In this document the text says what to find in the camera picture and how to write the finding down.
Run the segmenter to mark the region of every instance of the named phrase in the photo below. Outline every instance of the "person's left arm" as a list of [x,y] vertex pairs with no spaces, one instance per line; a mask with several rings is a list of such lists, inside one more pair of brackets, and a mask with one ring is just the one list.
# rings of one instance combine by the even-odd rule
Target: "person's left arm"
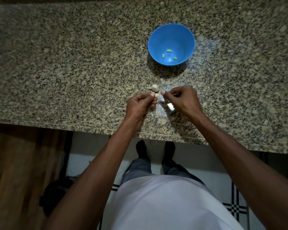
[[156,104],[154,92],[128,100],[122,124],[54,209],[45,229],[97,228],[127,147]]

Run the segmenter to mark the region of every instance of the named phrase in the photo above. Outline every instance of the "person's right hand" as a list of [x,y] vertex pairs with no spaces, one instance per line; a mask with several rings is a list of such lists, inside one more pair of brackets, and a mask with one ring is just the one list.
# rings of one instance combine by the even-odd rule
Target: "person's right hand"
[[162,90],[161,94],[173,104],[178,112],[185,115],[189,120],[191,120],[192,117],[198,118],[200,115],[204,114],[203,108],[197,97],[197,92],[190,85],[175,87],[169,92]]

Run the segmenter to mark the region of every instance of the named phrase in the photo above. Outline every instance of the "leg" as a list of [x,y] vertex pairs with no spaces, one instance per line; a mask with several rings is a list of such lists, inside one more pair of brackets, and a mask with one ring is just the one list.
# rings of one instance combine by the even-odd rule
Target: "leg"
[[146,146],[143,140],[137,143],[136,149],[139,158],[133,160],[131,165],[126,169],[120,185],[135,178],[153,175],[151,173],[150,159],[147,156]]
[[162,160],[162,167],[163,167],[163,172],[165,175],[176,175],[176,176],[181,176],[185,178],[191,178],[205,185],[202,180],[200,180],[198,177],[194,176],[193,174],[190,174],[188,170],[186,170],[183,166],[178,165],[173,161],[172,158],[175,152],[175,144],[173,142],[166,142],[164,151],[165,153],[164,153],[164,158]]

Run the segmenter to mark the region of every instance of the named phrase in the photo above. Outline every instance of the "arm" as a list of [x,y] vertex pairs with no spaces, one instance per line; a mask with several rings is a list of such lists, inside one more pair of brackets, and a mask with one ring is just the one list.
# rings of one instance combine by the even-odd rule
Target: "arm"
[[157,104],[154,96],[141,93],[128,100],[122,124],[54,209],[45,229],[97,228],[127,147],[143,115]]
[[265,227],[288,229],[288,180],[216,126],[204,114],[192,86],[161,93],[202,133]]

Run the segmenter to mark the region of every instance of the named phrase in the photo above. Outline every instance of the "bowl rim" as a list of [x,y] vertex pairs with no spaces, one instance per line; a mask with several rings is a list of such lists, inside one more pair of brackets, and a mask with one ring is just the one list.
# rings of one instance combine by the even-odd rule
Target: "bowl rim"
[[[188,58],[186,58],[184,61],[182,61],[182,62],[180,62],[180,63],[177,63],[177,64],[171,64],[171,65],[162,64],[162,63],[158,62],[158,61],[152,56],[152,54],[150,53],[150,50],[149,50],[149,41],[150,41],[150,38],[151,38],[152,34],[153,34],[156,30],[158,30],[159,28],[161,28],[161,27],[163,27],[163,26],[167,26],[167,25],[179,25],[179,26],[182,26],[182,27],[186,28],[186,29],[192,34],[193,39],[194,39],[194,48],[193,48],[193,50],[192,50],[192,53],[191,53],[191,54],[188,56]],[[150,56],[154,59],[154,61],[156,61],[157,63],[159,63],[159,64],[161,64],[161,65],[164,65],[164,66],[176,66],[176,65],[179,65],[179,64],[182,64],[182,63],[186,62],[186,61],[190,58],[190,56],[192,56],[192,54],[193,54],[193,52],[194,52],[194,49],[195,49],[195,38],[194,38],[194,35],[193,35],[192,31],[190,31],[190,29],[189,29],[188,27],[186,27],[186,26],[184,26],[184,25],[181,25],[181,24],[178,24],[178,23],[168,23],[168,24],[159,26],[156,30],[154,30],[153,33],[149,36],[148,44],[147,44],[148,52],[149,52]]]

